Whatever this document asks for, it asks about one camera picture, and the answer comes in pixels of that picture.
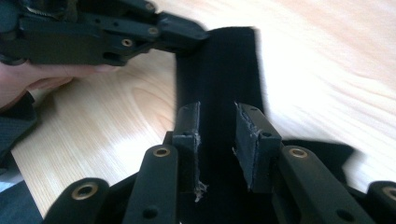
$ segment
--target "wooden table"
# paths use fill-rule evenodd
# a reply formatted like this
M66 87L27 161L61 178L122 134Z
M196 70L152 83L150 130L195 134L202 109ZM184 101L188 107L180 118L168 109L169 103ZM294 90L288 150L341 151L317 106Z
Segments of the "wooden table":
M285 137L357 148L351 185L396 181L396 3L314 0L157 0L207 29L257 31L268 115ZM138 171L173 129L175 60L153 50L117 73L78 79L43 98L39 122L12 151L44 216L70 183L113 185Z

